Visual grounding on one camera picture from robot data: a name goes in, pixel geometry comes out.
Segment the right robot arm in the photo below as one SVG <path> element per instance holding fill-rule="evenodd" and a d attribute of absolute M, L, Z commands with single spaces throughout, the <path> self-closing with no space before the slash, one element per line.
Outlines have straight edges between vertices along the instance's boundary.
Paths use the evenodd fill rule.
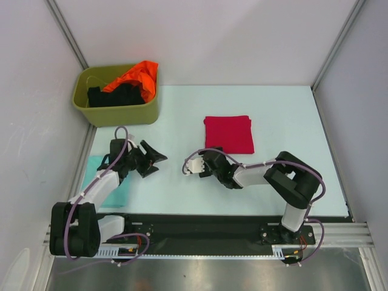
<path fill-rule="evenodd" d="M 321 174 L 287 151 L 270 161 L 242 164 L 232 159 L 221 148 L 199 152 L 202 178 L 214 176 L 228 189 L 244 189 L 268 184 L 286 202 L 277 227 L 263 227 L 261 239 L 267 244 L 294 244 L 302 234 L 313 203 L 326 193 Z"/>

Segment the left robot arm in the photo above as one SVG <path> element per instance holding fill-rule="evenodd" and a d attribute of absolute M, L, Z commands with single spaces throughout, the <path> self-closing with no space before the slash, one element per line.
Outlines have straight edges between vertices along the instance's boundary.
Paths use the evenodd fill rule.
<path fill-rule="evenodd" d="M 67 202 L 52 207 L 50 221 L 50 253 L 69 259 L 94 257 L 101 243 L 115 237 L 120 242 L 133 238 L 134 228 L 123 216 L 98 218 L 98 210 L 131 171 L 142 178 L 158 171 L 156 163 L 167 160 L 145 140 L 140 145 L 127 139 L 113 139 L 110 151 L 96 170 L 90 183 Z"/>

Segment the magenta red t shirt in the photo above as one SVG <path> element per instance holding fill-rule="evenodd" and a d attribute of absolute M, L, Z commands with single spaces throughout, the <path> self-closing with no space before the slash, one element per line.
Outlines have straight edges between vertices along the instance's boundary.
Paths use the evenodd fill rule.
<path fill-rule="evenodd" d="M 242 116 L 206 116 L 205 147 L 221 147 L 228 154 L 251 155 L 255 152 L 252 120 Z"/>

